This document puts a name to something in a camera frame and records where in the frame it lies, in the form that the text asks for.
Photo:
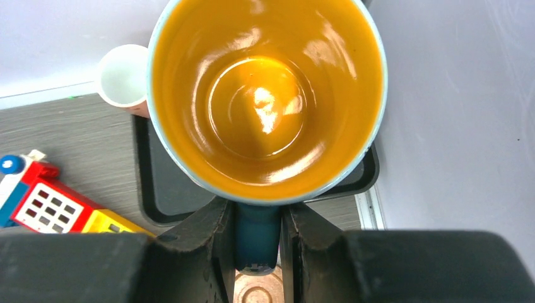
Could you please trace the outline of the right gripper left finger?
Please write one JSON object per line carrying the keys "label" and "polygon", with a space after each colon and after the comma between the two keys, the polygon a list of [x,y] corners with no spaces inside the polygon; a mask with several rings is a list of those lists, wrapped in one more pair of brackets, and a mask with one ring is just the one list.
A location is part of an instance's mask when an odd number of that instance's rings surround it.
{"label": "right gripper left finger", "polygon": [[234,205],[215,198],[158,237],[8,234],[2,302],[230,302]]}

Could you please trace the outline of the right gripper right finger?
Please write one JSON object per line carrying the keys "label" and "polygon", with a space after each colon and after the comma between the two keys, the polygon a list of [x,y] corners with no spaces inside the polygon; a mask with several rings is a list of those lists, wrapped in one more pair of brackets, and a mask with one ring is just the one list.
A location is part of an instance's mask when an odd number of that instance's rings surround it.
{"label": "right gripper right finger", "polygon": [[343,231],[307,205],[282,209],[288,302],[533,302],[517,253],[490,232]]}

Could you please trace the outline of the blue mug orange inside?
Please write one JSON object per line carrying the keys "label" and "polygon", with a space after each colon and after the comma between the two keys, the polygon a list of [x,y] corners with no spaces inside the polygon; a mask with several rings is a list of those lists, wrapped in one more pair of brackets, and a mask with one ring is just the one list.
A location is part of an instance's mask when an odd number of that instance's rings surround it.
{"label": "blue mug orange inside", "polygon": [[237,204],[233,254],[247,275],[274,270],[281,206],[330,190],[361,162],[388,89],[362,1],[170,1],[147,70],[166,152]]}

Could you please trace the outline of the pink mug white inside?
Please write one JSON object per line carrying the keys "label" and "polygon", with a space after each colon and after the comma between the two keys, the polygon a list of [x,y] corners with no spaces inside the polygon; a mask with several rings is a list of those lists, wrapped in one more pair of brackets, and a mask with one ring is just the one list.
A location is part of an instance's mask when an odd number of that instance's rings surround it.
{"label": "pink mug white inside", "polygon": [[113,48],[97,66],[95,85],[109,105],[149,118],[147,106],[147,47],[126,44]]}

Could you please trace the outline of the ridged wooden coaster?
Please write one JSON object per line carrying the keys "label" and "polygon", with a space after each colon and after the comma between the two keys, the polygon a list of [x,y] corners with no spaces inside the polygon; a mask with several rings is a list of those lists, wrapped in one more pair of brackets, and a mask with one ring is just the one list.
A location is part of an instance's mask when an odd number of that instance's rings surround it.
{"label": "ridged wooden coaster", "polygon": [[284,302],[283,274],[280,266],[264,276],[249,276],[236,271],[233,302]]}

